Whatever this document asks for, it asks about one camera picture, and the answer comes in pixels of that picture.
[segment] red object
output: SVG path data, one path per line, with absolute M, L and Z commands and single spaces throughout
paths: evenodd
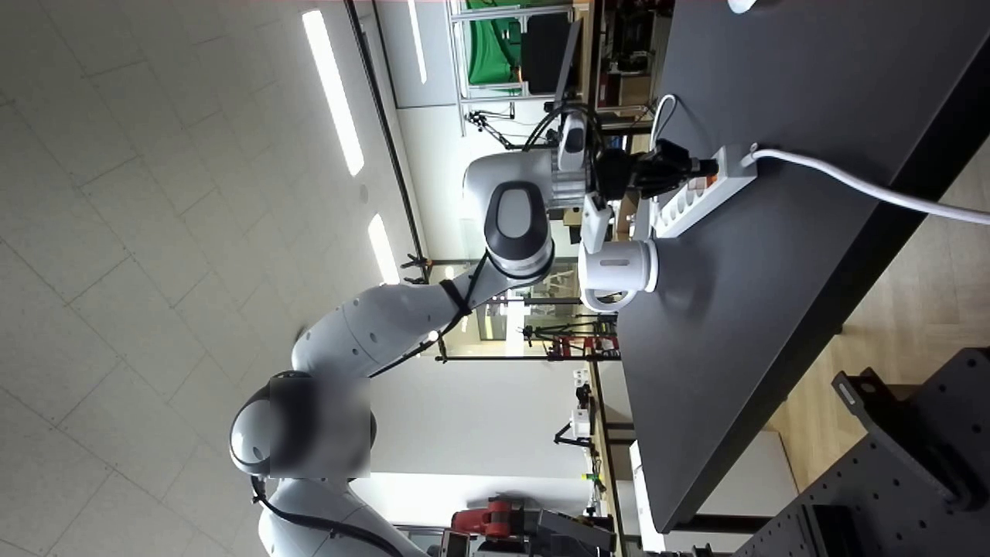
M 457 535 L 486 535 L 486 538 L 513 538 L 509 528 L 513 505 L 506 502 L 486 502 L 486 507 L 466 507 L 451 518 L 451 528 Z

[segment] power strip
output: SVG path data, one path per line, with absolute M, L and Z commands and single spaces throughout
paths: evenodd
M 725 146 L 714 153 L 717 178 L 690 179 L 677 190 L 671 201 L 650 198 L 650 228 L 657 240 L 677 240 L 725 201 L 731 201 L 740 190 L 756 179 L 756 166 L 741 166 L 750 149 Z

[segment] floor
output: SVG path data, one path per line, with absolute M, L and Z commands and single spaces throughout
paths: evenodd
M 990 210 L 990 139 L 942 201 Z M 836 373 L 922 383 L 963 348 L 990 348 L 990 228 L 926 220 L 771 418 L 799 485 L 864 438 L 831 393 Z
M 225 424 L 404 220 L 282 0 L 0 0 L 0 557 L 261 555 Z

